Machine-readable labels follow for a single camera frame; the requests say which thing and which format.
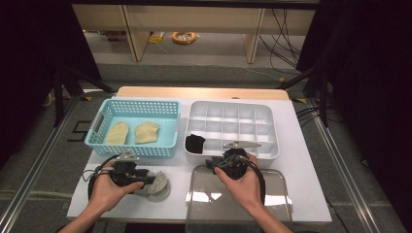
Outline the clear plastic lid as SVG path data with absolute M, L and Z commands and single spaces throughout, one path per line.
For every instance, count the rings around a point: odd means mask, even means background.
M 290 230 L 292 201 L 286 179 L 277 170 L 262 170 L 266 209 Z M 258 224 L 239 206 L 228 189 L 206 166 L 194 168 L 188 197 L 187 233 L 263 233 Z

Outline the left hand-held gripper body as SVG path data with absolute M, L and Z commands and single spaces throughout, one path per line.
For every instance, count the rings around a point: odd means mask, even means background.
M 127 186 L 132 183 L 139 182 L 139 178 L 135 177 L 135 171 L 137 170 L 137 162 L 139 157 L 133 153 L 127 151 L 121 154 L 114 155 L 112 159 L 115 161 L 113 164 L 113 170 L 110 172 L 113 182 L 117 186 Z

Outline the aluminium floor rail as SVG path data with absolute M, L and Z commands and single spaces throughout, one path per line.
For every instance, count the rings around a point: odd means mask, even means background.
M 343 183 L 346 193 L 348 194 L 353 207 L 360 219 L 360 223 L 366 233 L 381 233 L 380 228 L 367 205 L 360 189 L 358 188 L 344 158 L 336 145 L 329 129 L 324 126 L 324 122 L 315 117 L 315 123 L 323 138 L 331 160 L 337 170 L 341 182 Z
M 40 174 L 42 173 L 45 165 L 47 164 L 52 154 L 52 151 L 55 148 L 55 145 L 58 142 L 59 137 L 65 128 L 65 125 L 67 124 L 68 117 L 73 112 L 79 100 L 79 96 L 71 97 L 68 100 L 67 105 L 63 111 L 63 116 L 61 117 L 59 123 L 53 127 L 48 139 L 46 140 L 42 149 L 38 153 L 36 160 L 30 167 L 28 174 L 26 175 L 22 184 L 15 192 L 13 199 L 9 203 L 6 211 L 1 215 L 0 233 L 10 233 L 11 229 L 13 228 L 17 220 L 17 217 L 19 216 L 29 196 L 30 191 L 39 179 Z

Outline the person's right hand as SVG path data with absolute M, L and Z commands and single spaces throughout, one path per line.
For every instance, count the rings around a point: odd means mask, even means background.
M 222 169 L 214 169 L 218 178 L 229 190 L 233 199 L 250 215 L 264 210 L 260 199 L 260 183 L 258 175 L 252 168 L 248 168 L 245 175 L 238 180 L 231 179 Z

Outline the light blue perforated basket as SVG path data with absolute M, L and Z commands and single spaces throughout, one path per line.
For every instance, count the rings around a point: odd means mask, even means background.
M 145 158 L 169 158 L 178 139 L 181 104 L 170 100 L 108 99 L 103 102 L 90 126 L 85 143 L 100 155 L 125 151 Z M 137 143 L 136 129 L 144 122 L 156 123 L 156 139 Z M 120 144 L 108 144 L 106 138 L 117 123 L 124 123 L 127 133 Z

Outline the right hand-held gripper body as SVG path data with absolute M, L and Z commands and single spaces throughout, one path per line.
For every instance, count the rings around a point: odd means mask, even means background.
M 223 164 L 217 166 L 222 169 L 231 179 L 239 180 L 249 167 L 256 169 L 257 165 L 251 162 L 247 156 L 246 149 L 258 148 L 259 143 L 248 141 L 233 141 L 223 145 Z

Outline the beige wooden furniture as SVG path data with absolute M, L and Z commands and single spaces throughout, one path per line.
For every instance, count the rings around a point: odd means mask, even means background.
M 123 31 L 132 59 L 142 59 L 152 32 L 241 34 L 247 62 L 255 62 L 258 36 L 285 32 L 308 33 L 313 10 L 216 7 L 165 7 L 75 4 L 73 10 L 85 30 Z

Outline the black sock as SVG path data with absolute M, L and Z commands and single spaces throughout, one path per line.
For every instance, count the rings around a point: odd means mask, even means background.
M 185 148 L 188 152 L 201 154 L 205 139 L 201 136 L 190 134 L 186 137 Z

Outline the black metal stand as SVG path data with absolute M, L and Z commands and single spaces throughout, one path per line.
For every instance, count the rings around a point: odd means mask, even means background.
M 281 83 L 279 89 L 286 90 L 305 79 L 307 79 L 307 84 L 303 87 L 302 93 L 305 97 L 314 97 L 316 93 L 319 94 L 320 119 L 324 127 L 328 127 L 326 119 L 327 78 L 321 65 L 314 65 L 290 81 Z
M 97 80 L 86 73 L 69 67 L 67 65 L 59 65 L 54 69 L 53 73 L 53 91 L 54 91 L 54 104 L 55 104 L 55 122 L 57 126 L 64 119 L 63 109 L 63 87 L 68 91 L 70 96 L 81 97 L 85 94 L 81 88 L 78 80 L 84 80 L 87 83 L 102 89 L 105 92 L 115 93 L 116 90 L 100 80 Z

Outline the yellow sock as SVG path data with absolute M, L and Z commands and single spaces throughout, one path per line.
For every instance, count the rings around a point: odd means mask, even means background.
M 157 130 L 159 125 L 155 122 L 144 121 L 135 128 L 135 143 L 145 144 L 157 140 Z
M 104 140 L 108 145 L 123 145 L 128 134 L 128 125 L 125 122 L 117 122 L 107 133 Z

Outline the white divided storage box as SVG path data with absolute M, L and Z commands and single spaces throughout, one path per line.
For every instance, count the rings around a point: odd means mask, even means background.
M 201 154 L 188 152 L 186 137 L 190 134 L 205 139 Z M 279 155 L 276 124 L 272 110 L 262 104 L 195 101 L 189 108 L 184 149 L 192 164 L 203 164 L 213 156 L 222 156 L 223 145 L 233 141 L 260 144 L 246 152 L 257 157 L 260 168 L 268 168 Z

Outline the person's left hand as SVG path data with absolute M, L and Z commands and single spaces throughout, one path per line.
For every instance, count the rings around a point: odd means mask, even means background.
M 108 171 L 108 168 L 112 168 L 113 165 L 113 161 L 107 162 L 94 183 L 91 197 L 86 206 L 86 209 L 94 215 L 101 216 L 112 210 L 125 195 L 133 193 L 144 185 L 142 182 L 126 186 L 116 185 Z

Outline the black curtain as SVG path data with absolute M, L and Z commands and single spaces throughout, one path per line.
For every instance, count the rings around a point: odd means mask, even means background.
M 326 76 L 361 154 L 412 233 L 412 0 L 320 0 L 297 69 L 315 64 L 349 12 L 355 20 Z
M 39 114 L 59 65 L 100 78 L 72 4 L 0 0 L 0 169 Z

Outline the yellow packet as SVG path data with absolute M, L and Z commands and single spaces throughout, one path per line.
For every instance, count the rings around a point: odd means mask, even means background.
M 164 32 L 152 32 L 148 39 L 148 42 L 150 44 L 160 44 L 164 38 L 164 35 Z

